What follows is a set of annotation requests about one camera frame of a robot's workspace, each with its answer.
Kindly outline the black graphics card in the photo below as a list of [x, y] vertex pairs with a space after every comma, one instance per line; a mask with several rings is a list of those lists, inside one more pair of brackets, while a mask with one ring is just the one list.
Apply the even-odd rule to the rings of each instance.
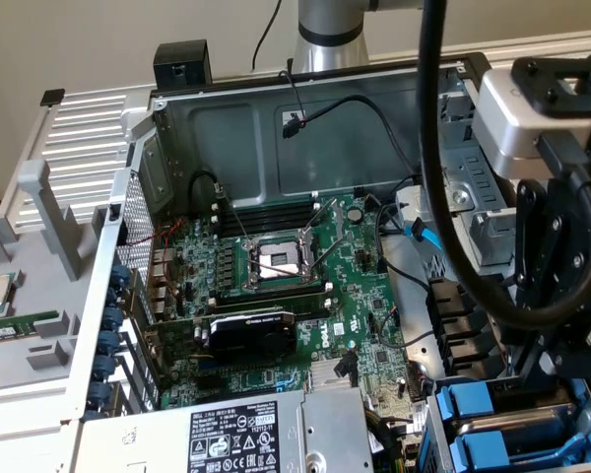
[[167, 362], [274, 363], [297, 347], [296, 315], [277, 306], [156, 322], [142, 335]]

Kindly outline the open grey PC case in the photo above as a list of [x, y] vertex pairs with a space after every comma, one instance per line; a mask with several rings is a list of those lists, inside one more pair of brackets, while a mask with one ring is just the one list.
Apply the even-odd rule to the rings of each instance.
[[[404, 244], [406, 231], [395, 193], [419, 184], [425, 190], [419, 156], [415, 70], [405, 63], [352, 71], [299, 75], [282, 72], [267, 79], [154, 91], [146, 127], [130, 141], [126, 169], [116, 178], [99, 262], [131, 270], [124, 290], [120, 347], [108, 402], [88, 410], [86, 397], [101, 329], [104, 301], [94, 308], [94, 326], [82, 332], [85, 357], [83, 413], [73, 450], [59, 461], [60, 473], [74, 466], [84, 426], [158, 412], [162, 383], [142, 330], [155, 322], [150, 274], [162, 226], [180, 218], [210, 214], [221, 200], [220, 182], [238, 208], [352, 194], [371, 199], [384, 220], [379, 254], [388, 269], [401, 315], [403, 350], [408, 359], [410, 395], [418, 429], [402, 433], [385, 419], [369, 416], [373, 473], [418, 473], [416, 466], [427, 418], [427, 397], [445, 373], [427, 311], [430, 278], [417, 252]], [[504, 355], [497, 378], [519, 377], [534, 386], [559, 377], [530, 381], [514, 366], [514, 349], [502, 324], [488, 315]], [[591, 385], [591, 380], [583, 379]]]

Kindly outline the green motherboard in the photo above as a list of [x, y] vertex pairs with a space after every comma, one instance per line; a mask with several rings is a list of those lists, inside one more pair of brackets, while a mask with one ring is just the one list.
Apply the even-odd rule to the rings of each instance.
[[[402, 433], [418, 429], [402, 318], [379, 254], [384, 220], [376, 217], [367, 197], [336, 198], [344, 217], [344, 239], [320, 267], [323, 281], [334, 285], [333, 314], [296, 322], [295, 352], [274, 363], [219, 365], [217, 370], [202, 372], [200, 363], [206, 360], [167, 362], [147, 344], [162, 383], [162, 408], [296, 390], [309, 393], [311, 363], [340, 359], [336, 373], [347, 374], [352, 387], [360, 390], [369, 416], [385, 419]], [[363, 212], [358, 225], [348, 220], [351, 208]], [[218, 228], [207, 224], [208, 218], [216, 223], [216, 215], [163, 224], [149, 280], [154, 323], [217, 313], [211, 308], [215, 296], [243, 292], [240, 242], [245, 238], [221, 236]], [[319, 257], [336, 239], [331, 208], [312, 229]]]

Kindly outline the black fan shroud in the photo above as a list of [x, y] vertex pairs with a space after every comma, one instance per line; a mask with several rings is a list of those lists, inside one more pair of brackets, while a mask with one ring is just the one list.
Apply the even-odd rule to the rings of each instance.
[[428, 285], [427, 311], [445, 373], [497, 378], [505, 361], [489, 317], [458, 283], [437, 278]]

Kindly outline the grey part rack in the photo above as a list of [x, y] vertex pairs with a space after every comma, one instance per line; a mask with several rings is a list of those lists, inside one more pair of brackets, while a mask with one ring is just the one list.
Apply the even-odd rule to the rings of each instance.
[[16, 190], [35, 205], [40, 224], [22, 232], [0, 214], [0, 275], [15, 273], [1, 317], [54, 311], [36, 321], [35, 333], [0, 340], [0, 391], [65, 379], [77, 367], [78, 338], [94, 326], [94, 308], [105, 299], [109, 267], [99, 262], [107, 210], [96, 207], [81, 223], [61, 207], [45, 161], [26, 161]]

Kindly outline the metal optical drive cage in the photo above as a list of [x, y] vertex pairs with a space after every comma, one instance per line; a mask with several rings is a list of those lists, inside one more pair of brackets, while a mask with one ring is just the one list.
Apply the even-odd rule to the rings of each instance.
[[[516, 210], [506, 205], [473, 134], [477, 87], [459, 70], [447, 70], [440, 89], [439, 151], [452, 223], [479, 274], [506, 272], [514, 255]], [[395, 201], [406, 231], [404, 244], [417, 252], [417, 262], [430, 278], [452, 279], [423, 187], [402, 187]]]

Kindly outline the silver heat sink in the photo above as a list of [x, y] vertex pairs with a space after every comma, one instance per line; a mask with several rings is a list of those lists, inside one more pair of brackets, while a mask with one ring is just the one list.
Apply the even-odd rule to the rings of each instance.
[[340, 359], [312, 362], [309, 370], [308, 387], [310, 392], [321, 392], [332, 389], [348, 389], [352, 387], [350, 377], [336, 373], [335, 367]]

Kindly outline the black box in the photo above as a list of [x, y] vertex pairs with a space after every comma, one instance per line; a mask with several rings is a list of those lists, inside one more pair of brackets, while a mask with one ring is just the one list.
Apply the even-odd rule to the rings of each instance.
[[162, 91], [212, 84], [207, 40], [160, 44], [154, 56], [153, 71], [157, 89]]

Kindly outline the silver locking lever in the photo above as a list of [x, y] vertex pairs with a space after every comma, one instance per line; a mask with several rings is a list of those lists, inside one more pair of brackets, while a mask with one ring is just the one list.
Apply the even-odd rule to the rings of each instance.
[[281, 269], [279, 267], [274, 267], [274, 266], [269, 266], [269, 265], [265, 265], [260, 263], [259, 261], [253, 260], [253, 259], [248, 259], [247, 260], [251, 265], [256, 265], [260, 268], [264, 268], [267, 269], [269, 271], [273, 271], [275, 273], [280, 273], [280, 274], [284, 274], [290, 277], [301, 277], [302, 275], [299, 272], [294, 272], [294, 271], [289, 271], [286, 269]]
[[233, 206], [233, 204], [231, 203], [230, 199], [228, 198], [228, 195], [227, 195], [227, 193], [225, 191], [225, 188], [223, 187], [223, 185], [220, 182], [217, 181], [215, 183], [215, 190], [216, 190], [217, 196], [219, 198], [221, 198], [221, 199], [224, 199], [226, 201], [226, 203], [227, 203], [230, 211], [232, 212], [232, 214], [233, 214], [233, 216], [234, 216], [234, 218], [235, 218], [235, 220], [236, 220], [236, 222], [237, 222], [237, 224], [239, 226], [239, 229], [241, 230], [241, 232], [242, 232], [242, 234], [243, 234], [243, 236], [245, 238], [245, 245], [246, 245], [246, 247], [247, 248], [250, 248], [251, 245], [252, 245], [252, 241], [251, 241], [251, 239], [250, 239], [250, 237], [248, 235], [248, 232], [246, 231], [246, 229], [245, 229], [245, 227], [244, 227], [241, 219], [239, 218], [239, 216], [238, 216], [238, 214], [236, 212], [235, 207]]

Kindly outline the metal socket cover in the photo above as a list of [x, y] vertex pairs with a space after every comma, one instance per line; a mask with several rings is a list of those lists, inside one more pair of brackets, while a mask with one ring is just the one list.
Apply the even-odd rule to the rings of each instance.
[[[336, 239], [332, 242], [331, 246], [324, 250], [319, 257], [313, 258], [313, 225], [319, 221], [331, 208], [333, 216], [335, 217], [335, 231]], [[302, 280], [310, 280], [312, 278], [312, 272], [322, 262], [324, 262], [337, 248], [337, 246], [344, 239], [344, 217], [340, 209], [340, 205], [337, 203], [337, 198], [334, 197], [330, 201], [324, 203], [309, 220], [309, 222], [301, 229], [296, 231], [296, 239], [300, 249], [301, 262], [299, 266], [298, 275]]]

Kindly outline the grey power supply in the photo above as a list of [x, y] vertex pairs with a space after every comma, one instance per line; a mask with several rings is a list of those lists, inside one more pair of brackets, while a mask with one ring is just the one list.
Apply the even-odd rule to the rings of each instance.
[[75, 473], [373, 473], [361, 393], [301, 390], [88, 421]]

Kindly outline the hard disk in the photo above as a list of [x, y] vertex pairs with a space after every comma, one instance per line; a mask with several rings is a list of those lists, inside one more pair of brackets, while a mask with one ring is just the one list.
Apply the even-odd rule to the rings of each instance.
[[499, 432], [508, 448], [523, 452], [591, 434], [587, 394], [566, 381], [534, 386], [517, 378], [456, 379], [435, 397], [448, 439]]

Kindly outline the grey disk bay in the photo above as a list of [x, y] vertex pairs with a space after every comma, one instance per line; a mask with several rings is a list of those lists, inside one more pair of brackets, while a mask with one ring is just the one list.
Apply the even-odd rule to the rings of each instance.
[[[517, 378], [527, 385], [532, 385], [521, 380], [519, 377], [505, 377], [505, 378]], [[421, 446], [419, 449], [418, 460], [416, 469], [418, 473], [455, 473], [453, 471], [453, 461], [451, 459], [449, 446], [456, 439], [448, 439], [445, 435], [442, 421], [439, 417], [437, 410], [437, 402], [435, 397], [436, 390], [443, 384], [449, 384], [456, 379], [467, 379], [461, 376], [450, 377], [447, 379], [439, 380], [435, 383], [431, 395], [427, 397], [427, 418], [425, 426], [423, 428], [423, 437]], [[584, 390], [587, 394], [586, 408], [590, 413], [591, 420], [591, 385], [583, 379], [551, 379], [547, 383], [552, 381], [566, 381], [573, 385], [576, 389]], [[562, 466], [557, 468], [548, 468], [543, 470], [521, 472], [521, 473], [591, 473], [591, 434], [585, 436], [588, 440], [588, 447], [583, 457], [575, 464], [571, 466]], [[540, 450], [546, 450], [549, 448], [533, 449], [531, 451], [516, 452], [506, 447], [509, 455], [532, 453]]]

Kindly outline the CPU socket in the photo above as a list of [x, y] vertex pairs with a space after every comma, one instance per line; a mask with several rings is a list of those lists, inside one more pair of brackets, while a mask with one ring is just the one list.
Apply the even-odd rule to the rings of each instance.
[[[264, 234], [251, 237], [252, 245], [247, 248], [245, 239], [240, 242], [242, 276], [240, 288], [245, 291], [262, 291], [280, 286], [310, 285], [323, 281], [321, 264], [312, 272], [310, 280], [302, 280], [300, 277], [290, 277], [275, 273], [256, 265], [251, 265], [247, 260], [253, 259], [262, 264], [279, 267], [289, 271], [298, 272], [301, 262], [300, 249], [296, 239], [296, 231], [284, 231], [273, 234]], [[318, 257], [315, 236], [313, 233], [313, 258]]]

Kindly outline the black RAM slot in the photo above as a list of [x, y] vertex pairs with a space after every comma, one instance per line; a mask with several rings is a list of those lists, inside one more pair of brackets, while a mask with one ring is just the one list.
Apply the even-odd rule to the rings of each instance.
[[[249, 234], [303, 228], [311, 220], [314, 213], [313, 205], [307, 202], [250, 207], [237, 211], [239, 219]], [[224, 237], [242, 235], [242, 230], [232, 210], [224, 211], [216, 215], [216, 218], [216, 223], [211, 218], [208, 218], [207, 224], [218, 228]]]
[[[236, 209], [241, 219], [252, 218], [278, 218], [278, 217], [308, 217], [313, 213], [314, 201], [310, 198], [304, 200], [287, 201], [282, 203], [271, 203], [268, 205], [257, 205]], [[217, 200], [210, 207], [210, 212], [221, 216], [232, 216], [226, 201]]]
[[297, 298], [293, 302], [293, 312], [297, 314], [318, 313], [333, 308], [333, 299], [326, 296]]
[[295, 320], [297, 322], [306, 322], [310, 320], [326, 319], [332, 314], [332, 308], [326, 308], [323, 306], [301, 306], [295, 309]]
[[238, 295], [220, 294], [215, 296], [217, 304], [251, 304], [269, 300], [289, 298], [304, 298], [324, 295], [334, 290], [334, 285], [328, 281], [319, 281], [310, 285], [280, 286], [262, 291], [241, 292]]
[[294, 224], [303, 227], [314, 214], [311, 201], [288, 202], [283, 204], [228, 209], [221, 214], [223, 224], [235, 224], [239, 218], [244, 225]]
[[333, 292], [325, 292], [323, 287], [297, 287], [285, 291], [220, 295], [214, 298], [211, 308], [226, 312], [279, 306], [287, 311], [311, 312], [323, 309], [327, 299], [333, 299]]
[[[221, 223], [221, 236], [222, 237], [243, 236], [237, 223], [223, 224], [221, 219], [220, 219], [220, 223]], [[294, 224], [287, 224], [287, 223], [278, 223], [278, 224], [269, 224], [269, 225], [261, 224], [261, 225], [253, 225], [253, 226], [244, 225], [244, 227], [245, 227], [246, 231], [248, 232], [249, 236], [263, 234], [263, 233], [283, 231], [283, 230], [293, 230], [293, 229], [303, 228], [303, 227], [296, 227]]]

